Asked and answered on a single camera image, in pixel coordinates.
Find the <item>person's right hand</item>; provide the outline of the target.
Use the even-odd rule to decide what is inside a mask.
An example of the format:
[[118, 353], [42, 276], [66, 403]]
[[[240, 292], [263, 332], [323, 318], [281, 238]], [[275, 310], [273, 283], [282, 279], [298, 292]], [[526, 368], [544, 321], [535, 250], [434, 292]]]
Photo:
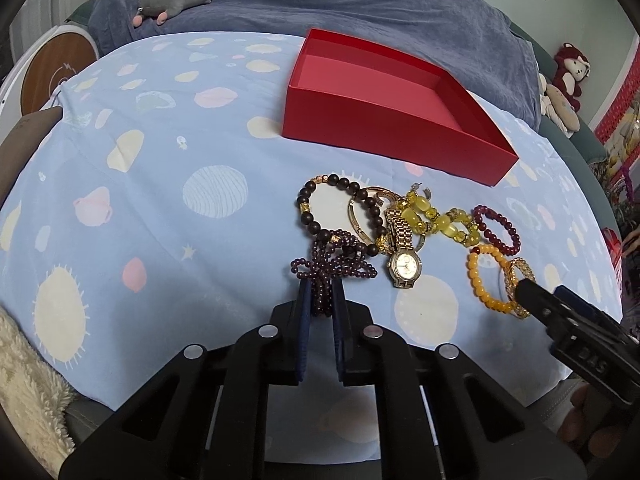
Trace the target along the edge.
[[591, 454], [606, 457], [620, 443], [624, 430], [616, 426], [598, 430], [590, 428], [589, 423], [596, 417], [597, 411], [606, 409], [606, 405], [597, 399], [597, 394], [597, 390], [588, 384], [583, 384], [572, 394], [572, 408], [558, 430], [558, 437], [566, 443], [586, 439]]

